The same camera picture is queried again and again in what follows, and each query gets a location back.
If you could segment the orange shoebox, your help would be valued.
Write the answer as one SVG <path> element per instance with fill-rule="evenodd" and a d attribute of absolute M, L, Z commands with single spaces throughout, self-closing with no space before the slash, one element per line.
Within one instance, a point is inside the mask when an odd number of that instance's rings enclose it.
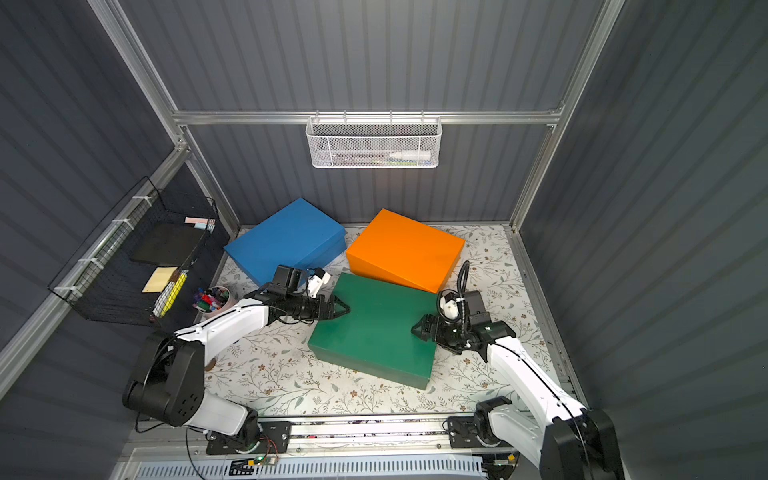
<path fill-rule="evenodd" d="M 438 293 L 456 267 L 465 241 L 383 209 L 346 250 L 353 274 Z"/>

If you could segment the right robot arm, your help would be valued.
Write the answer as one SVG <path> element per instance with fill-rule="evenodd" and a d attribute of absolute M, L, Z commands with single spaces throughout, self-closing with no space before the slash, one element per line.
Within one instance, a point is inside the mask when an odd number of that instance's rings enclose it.
<path fill-rule="evenodd" d="M 471 431 L 484 445 L 507 443 L 538 467 L 542 479 L 623 479 L 615 425 L 559 387 L 532 359 L 515 332 L 486 313 L 463 325 L 431 314 L 411 333 L 455 354 L 473 351 L 512 385 L 532 414 L 496 397 L 476 405 Z"/>

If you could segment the blue shoebox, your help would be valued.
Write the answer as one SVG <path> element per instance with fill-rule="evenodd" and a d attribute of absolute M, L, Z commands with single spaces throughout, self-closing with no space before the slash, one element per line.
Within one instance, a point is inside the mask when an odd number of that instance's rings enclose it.
<path fill-rule="evenodd" d="M 280 265 L 325 267 L 346 250 L 344 227 L 304 199 L 297 199 L 225 247 L 255 284 L 273 279 Z"/>

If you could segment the green shoebox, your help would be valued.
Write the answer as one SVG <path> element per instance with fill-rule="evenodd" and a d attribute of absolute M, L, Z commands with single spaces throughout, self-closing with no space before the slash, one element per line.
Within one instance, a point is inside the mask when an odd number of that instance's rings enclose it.
<path fill-rule="evenodd" d="M 333 290 L 350 312 L 315 324 L 308 340 L 325 362 L 424 390 L 432 375 L 436 345 L 411 329 L 436 312 L 436 295 L 343 273 Z"/>

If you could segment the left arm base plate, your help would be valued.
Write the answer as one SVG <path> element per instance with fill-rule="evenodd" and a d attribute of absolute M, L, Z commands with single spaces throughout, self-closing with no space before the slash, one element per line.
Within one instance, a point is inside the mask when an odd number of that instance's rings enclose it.
<path fill-rule="evenodd" d="M 208 436 L 207 455 L 263 455 L 287 451 L 292 424 L 288 421 L 254 421 L 228 436 L 217 432 Z"/>

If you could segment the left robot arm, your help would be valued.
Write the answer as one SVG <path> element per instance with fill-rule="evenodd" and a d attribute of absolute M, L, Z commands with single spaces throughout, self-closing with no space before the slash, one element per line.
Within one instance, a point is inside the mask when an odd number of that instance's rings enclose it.
<path fill-rule="evenodd" d="M 231 450 L 250 453 L 267 439 L 255 410 L 206 392 L 205 367 L 241 338 L 277 322 L 283 325 L 336 320 L 351 307 L 323 287 L 332 275 L 280 265 L 273 280 L 234 306 L 173 333 L 145 340 L 122 394 L 123 405 L 172 427 L 201 431 Z"/>

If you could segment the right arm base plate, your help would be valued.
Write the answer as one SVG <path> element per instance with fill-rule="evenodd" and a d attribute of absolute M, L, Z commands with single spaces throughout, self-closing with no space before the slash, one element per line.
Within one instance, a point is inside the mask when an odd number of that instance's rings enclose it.
<path fill-rule="evenodd" d="M 449 416 L 442 424 L 453 449 L 510 447 L 506 441 L 493 435 L 487 426 L 474 416 Z"/>

